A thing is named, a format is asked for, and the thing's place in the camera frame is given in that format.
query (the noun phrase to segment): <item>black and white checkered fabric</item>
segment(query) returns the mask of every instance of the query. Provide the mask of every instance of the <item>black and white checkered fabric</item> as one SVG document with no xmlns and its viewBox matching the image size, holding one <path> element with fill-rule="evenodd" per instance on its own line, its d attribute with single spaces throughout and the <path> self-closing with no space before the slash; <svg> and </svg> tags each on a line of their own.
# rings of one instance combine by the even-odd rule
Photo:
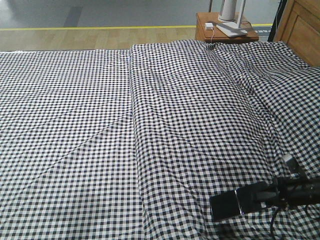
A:
<svg viewBox="0 0 320 240">
<path fill-rule="evenodd" d="M 140 239 L 128 50 L 0 54 L 0 239 Z"/>
<path fill-rule="evenodd" d="M 0 239 L 271 239 L 273 208 L 213 223 L 209 197 L 289 176 L 286 153 L 319 177 L 319 72 L 268 42 L 1 52 Z"/>
<path fill-rule="evenodd" d="M 147 238 L 271 239 L 275 209 L 213 223 L 209 197 L 289 177 L 281 161 L 286 153 L 319 177 L 319 72 L 281 42 L 133 46 L 130 86 Z M 261 85 L 252 91 L 242 79 Z M 314 206 L 312 214 L 319 212 Z M 280 212 L 274 228 L 278 238 L 316 239 L 320 223 L 300 208 Z"/>
</svg>

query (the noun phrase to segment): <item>white fan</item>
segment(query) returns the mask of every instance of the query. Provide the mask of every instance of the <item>white fan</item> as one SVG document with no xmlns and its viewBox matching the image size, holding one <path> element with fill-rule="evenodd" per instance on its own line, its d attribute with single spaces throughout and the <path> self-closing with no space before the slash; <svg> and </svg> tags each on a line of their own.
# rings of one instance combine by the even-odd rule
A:
<svg viewBox="0 0 320 240">
<path fill-rule="evenodd" d="M 248 33 L 245 29 L 241 28 L 245 4 L 246 0 L 242 0 L 238 20 L 234 22 L 237 0 L 223 0 L 218 19 L 224 23 L 217 24 L 216 27 L 228 37 L 237 37 Z"/>
</svg>

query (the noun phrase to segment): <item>gray floor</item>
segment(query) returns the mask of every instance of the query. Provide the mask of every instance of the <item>gray floor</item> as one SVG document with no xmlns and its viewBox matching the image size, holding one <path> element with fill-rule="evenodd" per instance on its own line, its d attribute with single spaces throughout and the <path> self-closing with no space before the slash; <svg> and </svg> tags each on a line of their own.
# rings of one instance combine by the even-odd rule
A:
<svg viewBox="0 0 320 240">
<path fill-rule="evenodd" d="M 213 1 L 212 12 L 221 2 Z M 244 14 L 252 24 L 272 23 L 278 2 L 247 0 Z M 209 0 L 0 0 L 0 28 L 195 25 L 196 12 L 208 6 Z"/>
</svg>

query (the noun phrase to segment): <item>wooden headboard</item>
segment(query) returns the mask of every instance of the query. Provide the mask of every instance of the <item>wooden headboard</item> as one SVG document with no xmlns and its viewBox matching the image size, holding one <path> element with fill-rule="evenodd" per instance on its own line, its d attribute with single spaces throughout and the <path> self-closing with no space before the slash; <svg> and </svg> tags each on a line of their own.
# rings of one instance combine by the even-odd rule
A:
<svg viewBox="0 0 320 240">
<path fill-rule="evenodd" d="M 320 66 L 320 0 L 288 0 L 275 41 L 284 41 L 311 66 Z"/>
</svg>

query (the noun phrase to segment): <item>wooden furniture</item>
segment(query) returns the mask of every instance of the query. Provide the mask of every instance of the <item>wooden furniture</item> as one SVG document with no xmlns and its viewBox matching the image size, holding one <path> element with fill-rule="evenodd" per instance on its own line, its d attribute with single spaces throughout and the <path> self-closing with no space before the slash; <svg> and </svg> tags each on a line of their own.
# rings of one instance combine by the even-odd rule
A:
<svg viewBox="0 0 320 240">
<path fill-rule="evenodd" d="M 284 41 L 305 62 L 320 66 L 320 0 L 288 0 L 274 41 Z"/>
<path fill-rule="evenodd" d="M 196 14 L 195 40 L 205 41 L 207 43 L 225 43 L 225 44 L 243 44 L 259 40 L 258 34 L 253 30 L 250 23 L 242 24 L 242 27 L 248 31 L 247 35 L 228 37 L 222 31 L 214 27 L 214 36 L 212 30 L 205 30 L 205 23 L 213 22 L 213 25 L 221 23 L 218 20 L 218 12 L 198 12 Z"/>
</svg>

